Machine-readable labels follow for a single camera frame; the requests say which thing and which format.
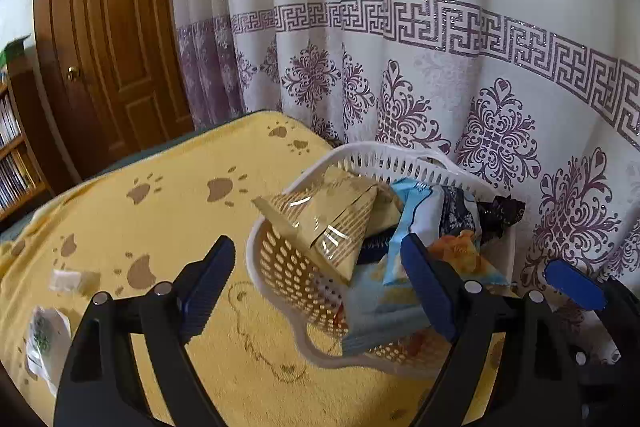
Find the white plastic basket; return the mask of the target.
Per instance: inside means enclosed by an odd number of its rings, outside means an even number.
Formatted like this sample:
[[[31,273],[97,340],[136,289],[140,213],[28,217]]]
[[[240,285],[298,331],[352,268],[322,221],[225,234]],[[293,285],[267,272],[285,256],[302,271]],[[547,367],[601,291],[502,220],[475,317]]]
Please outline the white plastic basket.
[[[501,193],[454,164],[439,150],[408,150],[373,141],[334,148],[288,189],[305,190],[321,179],[323,171],[330,166],[387,183],[408,176],[424,183],[461,187],[480,200],[491,200]],[[308,362],[322,369],[361,366],[401,377],[434,379],[437,376],[447,358],[449,345],[435,333],[426,335],[425,343],[414,357],[404,355],[397,343],[387,343],[353,357],[330,355],[318,349],[308,335],[310,325],[336,341],[347,333],[344,322],[333,322],[341,303],[341,285],[321,275],[314,262],[282,239],[265,218],[255,222],[245,254],[250,279],[262,297],[288,320],[297,350]]]

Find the light blue snack bag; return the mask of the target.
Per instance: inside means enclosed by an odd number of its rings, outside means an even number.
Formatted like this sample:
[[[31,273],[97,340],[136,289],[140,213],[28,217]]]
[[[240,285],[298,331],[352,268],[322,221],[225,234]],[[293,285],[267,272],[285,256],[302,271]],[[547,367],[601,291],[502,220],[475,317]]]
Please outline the light blue snack bag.
[[[400,248],[414,233],[427,252],[446,261],[462,280],[506,286],[506,277],[480,255],[478,199],[459,187],[425,184],[409,178],[392,184],[404,204],[388,244],[375,254],[361,248],[342,311],[348,333],[342,339],[344,355],[361,355],[431,326],[418,294],[402,264]]]

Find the white purple patterned curtain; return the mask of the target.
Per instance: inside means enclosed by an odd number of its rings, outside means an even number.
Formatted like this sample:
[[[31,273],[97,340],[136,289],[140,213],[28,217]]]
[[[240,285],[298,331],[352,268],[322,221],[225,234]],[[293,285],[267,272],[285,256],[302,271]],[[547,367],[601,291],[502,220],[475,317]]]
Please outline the white purple patterned curtain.
[[[444,153],[554,258],[639,286],[639,0],[172,0],[193,124],[277,109],[331,144]]]

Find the wooden bookshelf with books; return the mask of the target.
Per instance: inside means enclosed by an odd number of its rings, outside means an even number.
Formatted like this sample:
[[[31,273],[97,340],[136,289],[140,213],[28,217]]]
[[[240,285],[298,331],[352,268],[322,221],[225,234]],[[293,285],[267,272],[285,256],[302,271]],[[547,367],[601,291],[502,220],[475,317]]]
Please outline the wooden bookshelf with books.
[[[1,83],[1,224],[9,225],[52,195],[38,159],[49,126],[30,69]]]

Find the beige gold striped packet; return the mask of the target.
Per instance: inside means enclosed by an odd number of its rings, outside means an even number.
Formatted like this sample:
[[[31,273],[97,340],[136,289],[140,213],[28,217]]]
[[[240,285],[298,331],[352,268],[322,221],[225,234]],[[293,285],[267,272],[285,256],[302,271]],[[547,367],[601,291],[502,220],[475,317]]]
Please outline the beige gold striped packet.
[[[258,196],[253,204],[296,251],[343,284],[364,240],[396,227],[404,209],[390,184],[337,166],[305,190]]]

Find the yellow paw print blanket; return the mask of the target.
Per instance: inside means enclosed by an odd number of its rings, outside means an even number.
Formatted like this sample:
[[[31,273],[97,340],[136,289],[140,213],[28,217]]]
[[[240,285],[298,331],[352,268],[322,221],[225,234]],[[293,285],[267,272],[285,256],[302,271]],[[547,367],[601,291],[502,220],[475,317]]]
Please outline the yellow paw print blanket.
[[[81,184],[1,247],[2,365],[55,426],[413,425],[448,340],[342,348],[399,181],[496,194],[437,150],[334,148],[277,112]]]

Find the white green snack packet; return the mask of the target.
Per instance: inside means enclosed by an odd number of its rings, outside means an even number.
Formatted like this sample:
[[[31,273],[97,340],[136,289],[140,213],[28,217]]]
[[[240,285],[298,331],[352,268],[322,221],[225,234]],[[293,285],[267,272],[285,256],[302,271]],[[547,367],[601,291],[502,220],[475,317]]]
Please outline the white green snack packet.
[[[27,327],[26,369],[30,376],[42,378],[54,397],[71,344],[70,319],[57,309],[35,307]]]

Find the small white wrapped candy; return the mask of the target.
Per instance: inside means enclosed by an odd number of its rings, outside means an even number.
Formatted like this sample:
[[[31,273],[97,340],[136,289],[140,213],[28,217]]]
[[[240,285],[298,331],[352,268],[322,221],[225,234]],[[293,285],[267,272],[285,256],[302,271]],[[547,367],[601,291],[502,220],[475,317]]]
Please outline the small white wrapped candy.
[[[98,272],[53,270],[49,288],[58,293],[91,295],[100,285],[100,277]]]

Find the green box on shelf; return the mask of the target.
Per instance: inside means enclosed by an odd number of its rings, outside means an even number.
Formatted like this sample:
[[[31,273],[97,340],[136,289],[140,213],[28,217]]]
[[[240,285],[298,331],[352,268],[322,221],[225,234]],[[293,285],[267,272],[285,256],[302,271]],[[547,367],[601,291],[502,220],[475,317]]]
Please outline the green box on shelf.
[[[17,57],[25,55],[24,42],[28,36],[16,38],[6,44],[0,52],[0,66],[3,67],[9,62],[14,61]]]

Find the brown wooden door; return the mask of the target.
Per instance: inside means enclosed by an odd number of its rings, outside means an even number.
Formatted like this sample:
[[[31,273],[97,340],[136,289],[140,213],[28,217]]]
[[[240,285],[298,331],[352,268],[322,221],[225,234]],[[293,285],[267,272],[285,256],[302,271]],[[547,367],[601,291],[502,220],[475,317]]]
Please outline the brown wooden door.
[[[34,0],[40,72],[82,179],[194,129],[172,0]]]

